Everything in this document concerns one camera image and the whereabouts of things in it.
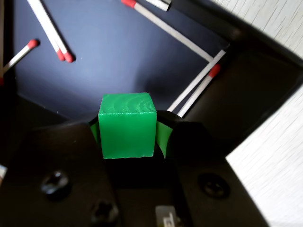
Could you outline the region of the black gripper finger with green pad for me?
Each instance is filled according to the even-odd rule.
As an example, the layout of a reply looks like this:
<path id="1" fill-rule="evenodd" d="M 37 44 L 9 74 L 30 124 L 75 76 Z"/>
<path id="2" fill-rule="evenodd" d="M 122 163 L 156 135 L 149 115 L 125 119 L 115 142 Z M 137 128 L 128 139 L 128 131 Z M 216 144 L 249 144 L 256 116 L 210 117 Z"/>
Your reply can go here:
<path id="1" fill-rule="evenodd" d="M 90 127 L 31 131 L 0 187 L 3 227 L 119 227 L 120 212 Z"/>
<path id="2" fill-rule="evenodd" d="M 185 227 L 265 227 L 267 222 L 247 190 L 215 147 L 203 124 L 169 111 L 157 121 L 171 129 L 165 162 L 177 216 Z"/>

